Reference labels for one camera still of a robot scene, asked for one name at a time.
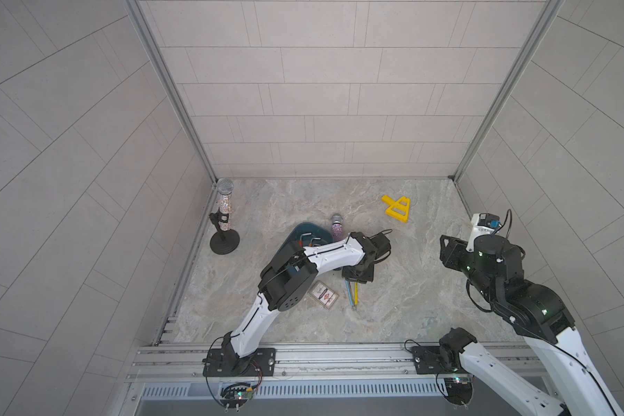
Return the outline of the red hex key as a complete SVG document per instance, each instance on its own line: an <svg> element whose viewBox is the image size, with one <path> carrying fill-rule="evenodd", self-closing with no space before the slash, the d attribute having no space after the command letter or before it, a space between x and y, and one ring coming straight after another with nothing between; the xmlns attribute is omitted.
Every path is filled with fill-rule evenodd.
<svg viewBox="0 0 624 416"><path fill-rule="evenodd" d="M313 234L311 232L303 233L299 237L299 244L302 247L308 246L310 244L311 239L313 239Z"/></svg>

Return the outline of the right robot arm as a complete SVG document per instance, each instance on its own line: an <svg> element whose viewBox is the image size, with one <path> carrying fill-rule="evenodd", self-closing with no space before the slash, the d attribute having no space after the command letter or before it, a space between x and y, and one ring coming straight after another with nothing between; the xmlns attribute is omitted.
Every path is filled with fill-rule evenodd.
<svg viewBox="0 0 624 416"><path fill-rule="evenodd" d="M478 377L522 415L621 415L561 297L525 279L524 256L520 246L497 234L470 242L450 236L440 239L443 265L463 273L490 311L523 337L544 365L558 397L533 386L461 328L440 340L447 367Z"/></svg>

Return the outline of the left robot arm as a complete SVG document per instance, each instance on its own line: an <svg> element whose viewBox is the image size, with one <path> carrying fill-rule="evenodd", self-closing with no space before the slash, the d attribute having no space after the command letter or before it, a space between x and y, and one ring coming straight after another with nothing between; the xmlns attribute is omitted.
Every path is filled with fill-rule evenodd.
<svg viewBox="0 0 624 416"><path fill-rule="evenodd" d="M348 282L373 282L374 267L391 253L390 232L371 237L352 232L338 242L314 247L285 244L262 270L258 295L244 320L223 337L222 363L238 373L248 367L272 322L295 307L318 276L340 270Z"/></svg>

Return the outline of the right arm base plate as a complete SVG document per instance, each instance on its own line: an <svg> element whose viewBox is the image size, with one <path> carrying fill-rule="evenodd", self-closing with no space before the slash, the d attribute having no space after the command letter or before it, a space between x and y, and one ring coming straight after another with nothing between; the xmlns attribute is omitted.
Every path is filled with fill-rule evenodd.
<svg viewBox="0 0 624 416"><path fill-rule="evenodd" d="M417 374L454 374L462 370L459 355L445 346L410 348Z"/></svg>

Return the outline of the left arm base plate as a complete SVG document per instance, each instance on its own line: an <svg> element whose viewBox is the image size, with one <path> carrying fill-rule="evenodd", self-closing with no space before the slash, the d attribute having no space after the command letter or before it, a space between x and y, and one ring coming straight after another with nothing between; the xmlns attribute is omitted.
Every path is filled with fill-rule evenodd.
<svg viewBox="0 0 624 416"><path fill-rule="evenodd" d="M237 358L221 348L212 348L204 359L204 377L270 377L274 374L277 350L258 348L252 355Z"/></svg>

